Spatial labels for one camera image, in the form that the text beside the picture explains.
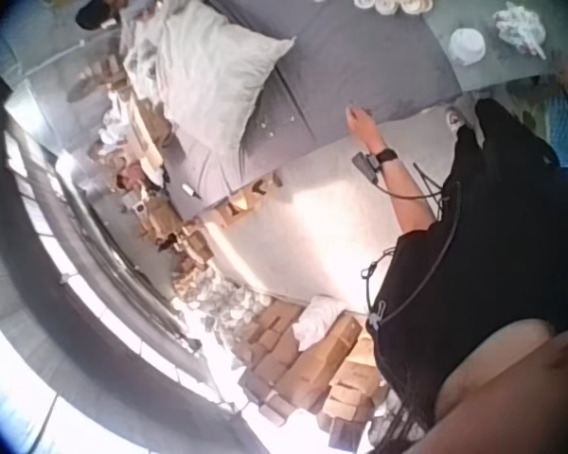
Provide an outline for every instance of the person in background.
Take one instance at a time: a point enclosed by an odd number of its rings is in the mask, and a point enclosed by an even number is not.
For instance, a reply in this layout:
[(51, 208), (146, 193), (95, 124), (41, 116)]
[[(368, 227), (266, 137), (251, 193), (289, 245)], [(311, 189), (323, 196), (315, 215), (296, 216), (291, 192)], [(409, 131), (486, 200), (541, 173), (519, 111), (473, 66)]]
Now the person in background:
[[(391, 198), (402, 235), (369, 302), (376, 362), (402, 402), (378, 454), (568, 452), (568, 180), (499, 103), (476, 113), (482, 147), (447, 111), (457, 140), (437, 219), (370, 115), (346, 112), (404, 196)], [(427, 430), (415, 445), (413, 424)]]
[(151, 15), (155, 0), (91, 0), (76, 14), (76, 23), (84, 30), (96, 30), (110, 19), (131, 21)]

